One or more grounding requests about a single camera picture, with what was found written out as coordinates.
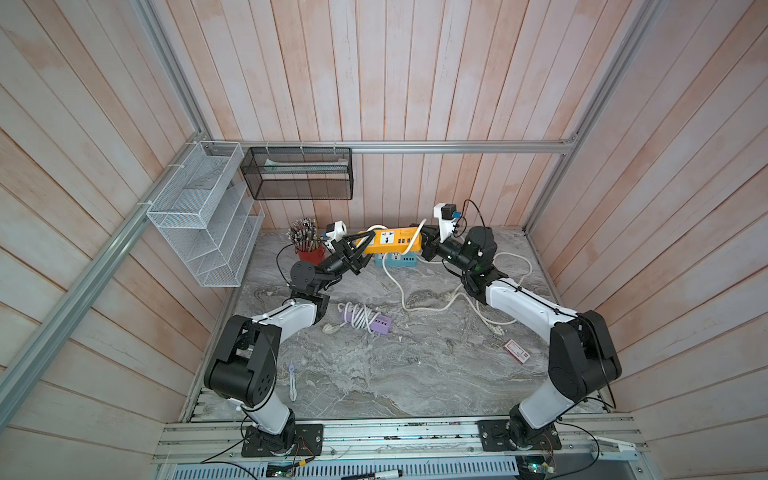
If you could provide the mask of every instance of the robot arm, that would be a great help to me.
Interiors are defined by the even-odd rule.
[[[546,382],[510,411],[506,449],[530,448],[557,417],[618,378],[621,365],[602,316],[561,307],[519,286],[493,265],[497,246],[492,229],[473,227],[459,243],[450,235],[452,227],[446,226],[455,224],[453,212],[455,205],[435,208],[439,225],[422,227],[422,256],[441,257],[457,266],[468,295],[512,316],[549,344]],[[286,451],[295,430],[293,412],[273,395],[280,344],[323,318],[329,297],[321,292],[348,270],[359,274],[370,261],[372,254],[365,250],[375,235],[371,231],[333,237],[333,254],[322,263],[293,265],[288,304],[253,318],[234,316],[225,326],[204,384],[240,404],[263,432],[261,441],[271,452]],[[248,349],[249,359],[242,354]]]
[[[439,227],[422,228],[422,255],[435,256],[459,267],[467,293],[536,332],[549,344],[548,378],[510,411],[509,442],[524,449],[585,396],[621,376],[621,364],[603,317],[579,313],[522,288],[493,265],[493,230],[473,227],[464,243],[446,237],[444,223],[455,205],[443,206]]]

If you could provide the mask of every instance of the purple power strip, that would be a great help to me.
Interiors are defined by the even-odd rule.
[[[346,315],[344,316],[344,321],[349,323],[352,321],[352,312],[347,311]],[[389,326],[392,325],[392,319],[384,316],[382,314],[379,314],[379,316],[376,317],[375,320],[373,320],[373,323],[371,323],[371,331],[381,333],[382,335],[389,335]]]

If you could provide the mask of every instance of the black mounting plate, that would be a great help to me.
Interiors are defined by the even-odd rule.
[[[274,443],[270,442],[270,439],[274,435],[261,432],[254,426],[249,426],[245,431],[245,436],[246,440],[243,442],[243,451],[240,453],[244,458],[270,457],[274,455],[270,450],[270,446],[274,445]],[[296,452],[293,449],[293,445],[291,445],[292,448],[286,456],[295,454],[299,457],[313,457],[320,455],[323,451],[323,424],[303,423],[296,425],[293,440],[298,444],[299,451]]]
[[[483,452],[512,452],[516,450],[509,441],[507,422],[508,420],[478,420],[480,443],[482,443]],[[558,435],[558,430],[554,427],[554,424],[531,439],[534,450],[548,451],[550,443],[552,450],[563,448],[562,443],[560,443],[560,435]]]

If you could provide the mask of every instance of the black marker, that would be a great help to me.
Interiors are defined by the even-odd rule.
[[[350,475],[342,477],[341,480],[390,480],[391,478],[402,477],[400,470],[387,470],[386,472],[363,473],[361,475]]]

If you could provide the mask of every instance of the white wire mesh shelf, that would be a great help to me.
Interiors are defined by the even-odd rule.
[[[207,273],[198,276],[197,282],[202,286],[240,286],[245,273],[245,266],[253,251],[256,237],[264,222],[263,210],[258,215],[249,215],[243,222],[243,229],[234,243],[232,254],[227,263]]]
[[[206,228],[242,160],[237,142],[199,142],[150,206],[152,223],[157,228]]]
[[[200,142],[147,214],[201,286],[240,286],[264,219],[246,182],[227,188],[242,158],[238,143]]]

